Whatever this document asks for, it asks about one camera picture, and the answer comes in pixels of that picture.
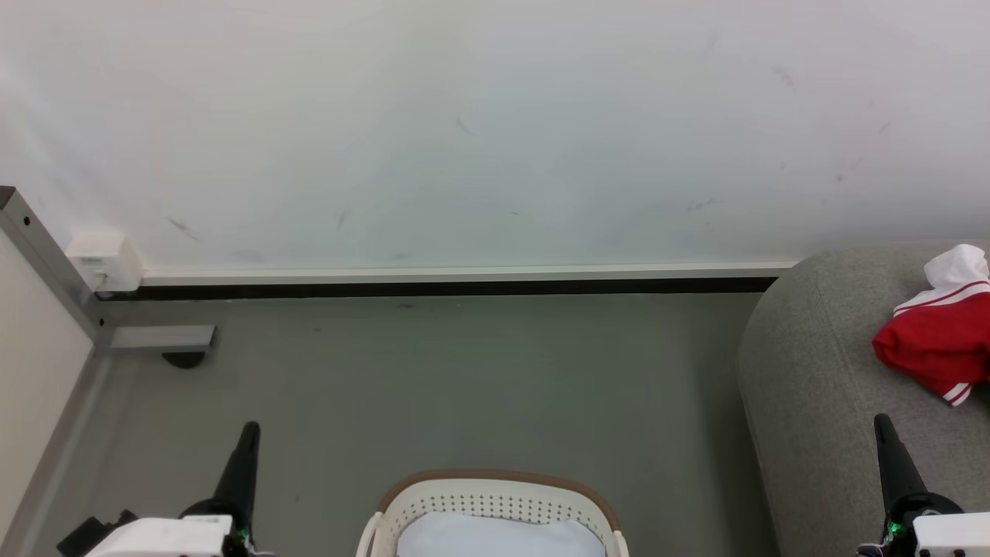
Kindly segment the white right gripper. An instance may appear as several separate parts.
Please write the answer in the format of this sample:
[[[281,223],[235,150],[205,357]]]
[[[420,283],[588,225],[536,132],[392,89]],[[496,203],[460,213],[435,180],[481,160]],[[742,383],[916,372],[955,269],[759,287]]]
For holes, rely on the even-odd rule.
[[[882,498],[889,505],[880,543],[857,547],[859,556],[988,556],[989,512],[968,514],[927,492],[892,419],[874,416]]]

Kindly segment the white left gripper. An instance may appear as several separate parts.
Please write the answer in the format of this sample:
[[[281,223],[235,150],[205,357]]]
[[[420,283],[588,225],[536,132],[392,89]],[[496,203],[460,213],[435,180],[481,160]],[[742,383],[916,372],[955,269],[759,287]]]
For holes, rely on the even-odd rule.
[[[248,515],[257,491],[261,424],[248,421],[213,498],[180,518],[137,518],[113,525],[85,556],[254,556]]]

